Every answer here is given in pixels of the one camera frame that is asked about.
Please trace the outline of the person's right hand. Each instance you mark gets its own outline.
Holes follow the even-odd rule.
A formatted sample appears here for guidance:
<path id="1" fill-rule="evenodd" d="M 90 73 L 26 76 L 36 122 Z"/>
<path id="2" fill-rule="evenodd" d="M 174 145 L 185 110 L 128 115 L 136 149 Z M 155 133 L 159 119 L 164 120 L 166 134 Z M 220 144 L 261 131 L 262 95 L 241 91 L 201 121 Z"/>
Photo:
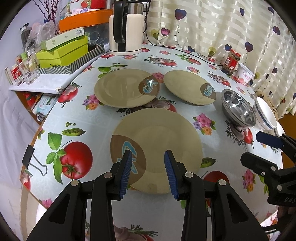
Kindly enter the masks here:
<path id="1" fill-rule="evenodd" d="M 279 206 L 277 211 L 277 218 L 282 218 L 285 215 L 294 215 L 295 211 L 295 207 Z"/>

